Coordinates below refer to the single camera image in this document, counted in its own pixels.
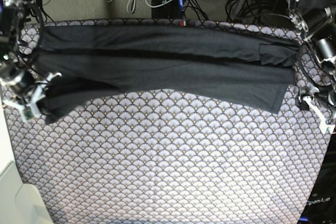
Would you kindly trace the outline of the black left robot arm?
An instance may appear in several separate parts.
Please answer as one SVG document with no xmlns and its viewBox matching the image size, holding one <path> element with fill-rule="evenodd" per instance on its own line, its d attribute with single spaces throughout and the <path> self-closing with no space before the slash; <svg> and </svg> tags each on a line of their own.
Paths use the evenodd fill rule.
<svg viewBox="0 0 336 224">
<path fill-rule="evenodd" d="M 320 119 L 319 129 L 323 134 L 335 130 L 335 114 L 326 119 L 320 109 L 312 103 L 316 99 L 323 107 L 335 111 L 335 0 L 287 0 L 289 19 L 300 32 L 302 52 L 308 49 L 316 65 L 329 78 L 329 85 L 317 84 L 306 72 L 302 60 L 298 66 L 312 84 L 315 93 L 300 92 L 297 97 L 301 110 L 313 110 Z"/>
</svg>

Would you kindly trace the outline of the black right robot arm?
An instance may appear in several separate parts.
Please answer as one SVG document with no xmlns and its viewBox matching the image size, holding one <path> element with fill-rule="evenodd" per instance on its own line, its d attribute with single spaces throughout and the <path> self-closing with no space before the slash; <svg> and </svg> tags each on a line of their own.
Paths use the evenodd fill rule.
<svg viewBox="0 0 336 224">
<path fill-rule="evenodd" d="M 8 87 L 14 94 L 2 103 L 15 108 L 23 122 L 42 115 L 38 104 L 45 98 L 52 79 L 61 76 L 60 72 L 38 74 L 33 68 L 32 56 L 20 52 L 21 31 L 30 9 L 35 10 L 40 33 L 44 33 L 45 24 L 36 0 L 1 0 L 1 86 Z"/>
</svg>

